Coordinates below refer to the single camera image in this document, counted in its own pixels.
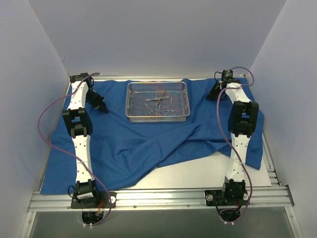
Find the blue surgical cloth wrap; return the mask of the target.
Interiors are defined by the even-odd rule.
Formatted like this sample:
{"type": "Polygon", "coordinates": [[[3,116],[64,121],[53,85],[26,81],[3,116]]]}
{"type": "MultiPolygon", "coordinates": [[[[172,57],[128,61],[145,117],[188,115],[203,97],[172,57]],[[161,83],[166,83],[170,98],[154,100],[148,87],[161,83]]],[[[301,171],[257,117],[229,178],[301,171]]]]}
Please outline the blue surgical cloth wrap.
{"type": "MultiPolygon", "coordinates": [[[[104,96],[108,114],[86,104],[93,124],[90,153],[93,173],[108,190],[135,185],[154,168],[209,156],[219,151],[230,156],[216,118],[216,101],[205,99],[213,79],[182,80],[187,85],[190,115],[181,123],[131,123],[125,114],[126,92],[131,81],[96,82],[95,91],[104,96]]],[[[251,136],[246,164],[259,170],[263,155],[264,115],[259,110],[251,136]]],[[[52,144],[74,154],[74,146],[60,117],[51,136],[52,144]]],[[[76,160],[52,149],[41,194],[66,194],[75,185],[76,160]]]]}

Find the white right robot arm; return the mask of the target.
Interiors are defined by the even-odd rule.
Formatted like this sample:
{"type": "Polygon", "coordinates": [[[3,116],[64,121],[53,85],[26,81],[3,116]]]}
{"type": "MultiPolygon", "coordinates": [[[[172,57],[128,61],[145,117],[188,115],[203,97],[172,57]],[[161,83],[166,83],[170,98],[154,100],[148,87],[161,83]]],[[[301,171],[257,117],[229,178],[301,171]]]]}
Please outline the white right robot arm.
{"type": "Polygon", "coordinates": [[[233,70],[223,70],[221,80],[216,81],[206,99],[216,101],[216,118],[219,130],[231,148],[229,169],[225,175],[220,199],[230,205],[238,198],[247,199],[245,177],[249,178],[245,169],[248,145],[252,134],[256,130],[259,105],[253,102],[243,90],[240,80],[233,77],[233,70]],[[228,119],[229,141],[221,126],[219,106],[223,94],[229,97],[232,108],[228,119]]]}

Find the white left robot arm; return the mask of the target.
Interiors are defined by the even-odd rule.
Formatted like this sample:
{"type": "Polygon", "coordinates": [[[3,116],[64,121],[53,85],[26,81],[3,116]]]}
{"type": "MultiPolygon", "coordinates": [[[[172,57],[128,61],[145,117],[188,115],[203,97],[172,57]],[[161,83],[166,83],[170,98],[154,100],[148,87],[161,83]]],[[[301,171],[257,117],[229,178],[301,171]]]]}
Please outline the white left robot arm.
{"type": "Polygon", "coordinates": [[[67,109],[62,112],[67,133],[74,144],[75,156],[81,159],[76,162],[76,185],[73,196],[89,208],[99,204],[100,195],[95,178],[91,175],[90,140],[93,124],[85,105],[88,103],[92,108],[108,113],[105,98],[93,89],[93,77],[96,75],[81,73],[70,77],[72,95],[67,109]]]}

